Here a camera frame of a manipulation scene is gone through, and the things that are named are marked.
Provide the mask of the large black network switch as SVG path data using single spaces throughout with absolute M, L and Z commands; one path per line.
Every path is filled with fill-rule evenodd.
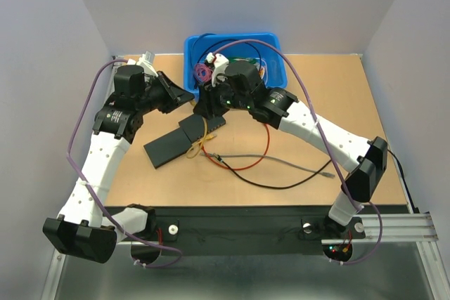
M 191 141 L 183 129 L 175 129 L 144 145 L 144 150 L 155 169 L 171 162 L 191 148 Z

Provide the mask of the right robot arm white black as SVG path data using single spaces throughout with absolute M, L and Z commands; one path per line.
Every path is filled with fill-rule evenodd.
M 387 168 L 387 142 L 354 135 L 315 115 L 298 98 L 279 87 L 264 84 L 255 65 L 224 56 L 205 62 L 211 78 L 199 84 L 199 99 L 194 112 L 206 119 L 220 117 L 229 110 L 244 110 L 253 119 L 294 135 L 321 152 L 347 172 L 341 191 L 334 201 L 323 228 L 339 237 L 349 222 L 371 200 Z

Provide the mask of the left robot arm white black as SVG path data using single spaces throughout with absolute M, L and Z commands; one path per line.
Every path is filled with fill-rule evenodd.
M 105 263 L 118 243 L 130 239 L 150 250 L 144 256 L 132 256 L 134 264 L 143 268 L 156 267 L 163 252 L 182 255 L 179 249 L 163 245 L 154 208 L 130 204 L 111 215 L 104 202 L 144 115 L 154 110 L 168 114 L 193 99 L 192 93 L 161 71 L 149 74 L 142 65 L 117 68 L 113 91 L 94 117 L 83 166 L 66 153 L 78 175 L 75 186 L 57 217 L 47 218 L 43 224 L 43 233 L 59 253 Z

